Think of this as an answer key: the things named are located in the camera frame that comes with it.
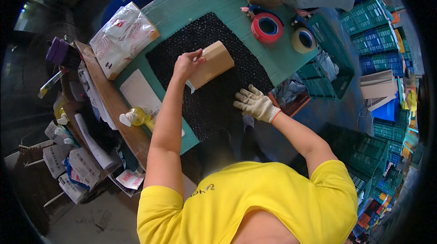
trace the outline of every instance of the tape roll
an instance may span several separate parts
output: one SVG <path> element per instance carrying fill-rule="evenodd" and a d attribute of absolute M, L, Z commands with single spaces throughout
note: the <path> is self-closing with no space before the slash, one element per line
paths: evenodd
<path fill-rule="evenodd" d="M 306 28 L 298 28 L 291 38 L 292 46 L 298 53 L 308 53 L 315 49 L 314 35 Z"/>
<path fill-rule="evenodd" d="M 250 30 L 261 43 L 274 43 L 281 37 L 284 28 L 276 16 L 263 12 L 254 16 Z"/>

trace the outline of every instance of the black foam mat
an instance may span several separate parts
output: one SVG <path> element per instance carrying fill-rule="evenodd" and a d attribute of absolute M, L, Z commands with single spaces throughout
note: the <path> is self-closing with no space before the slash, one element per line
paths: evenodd
<path fill-rule="evenodd" d="M 145 55 L 167 90 L 178 56 L 205 48 L 217 40 L 225 45 L 235 66 L 194 94 L 190 94 L 190 89 L 185 86 L 183 95 L 182 115 L 200 141 L 219 129 L 228 128 L 234 114 L 240 113 L 232 106 L 240 88 L 247 89 L 249 84 L 253 84 L 264 94 L 273 89 L 267 72 L 243 42 L 212 12 L 186 25 Z"/>

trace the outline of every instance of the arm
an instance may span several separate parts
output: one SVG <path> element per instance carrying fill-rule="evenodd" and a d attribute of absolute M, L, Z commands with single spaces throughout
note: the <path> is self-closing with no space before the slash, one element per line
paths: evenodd
<path fill-rule="evenodd" d="M 328 143 L 319 135 L 298 121 L 285 115 L 282 111 L 272 121 L 276 127 L 296 150 L 305 158 L 308 175 L 311 177 L 314 170 L 328 160 L 338 160 L 332 153 Z"/>
<path fill-rule="evenodd" d="M 254 116 L 255 119 L 272 123 L 305 158 L 308 175 L 327 160 L 337 160 L 330 146 L 308 127 L 285 115 L 272 101 L 253 85 L 241 89 L 235 95 L 234 106 Z"/>
<path fill-rule="evenodd" d="M 183 197 L 180 143 L 183 88 L 198 65 L 205 62 L 202 49 L 178 57 L 160 112 L 156 118 L 147 156 L 144 188 L 166 186 Z"/>

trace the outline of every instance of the shoe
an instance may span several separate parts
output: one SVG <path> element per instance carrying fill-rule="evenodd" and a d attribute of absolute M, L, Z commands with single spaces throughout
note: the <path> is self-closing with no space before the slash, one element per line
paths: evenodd
<path fill-rule="evenodd" d="M 252 128 L 255 128 L 255 118 L 250 116 L 249 114 L 243 112 L 241 113 L 243 116 L 243 129 L 244 132 L 246 131 L 247 126 L 251 126 Z"/>

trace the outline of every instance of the yellow t-shirt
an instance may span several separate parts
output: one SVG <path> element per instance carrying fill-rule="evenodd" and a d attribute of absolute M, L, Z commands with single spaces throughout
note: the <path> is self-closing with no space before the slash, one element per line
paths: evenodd
<path fill-rule="evenodd" d="M 143 244 L 229 244 L 245 213 L 275 215 L 300 243 L 343 243 L 357 222 L 357 193 L 339 160 L 311 179 L 287 165 L 239 162 L 207 176 L 185 204 L 174 190 L 141 192 L 137 233 Z"/>

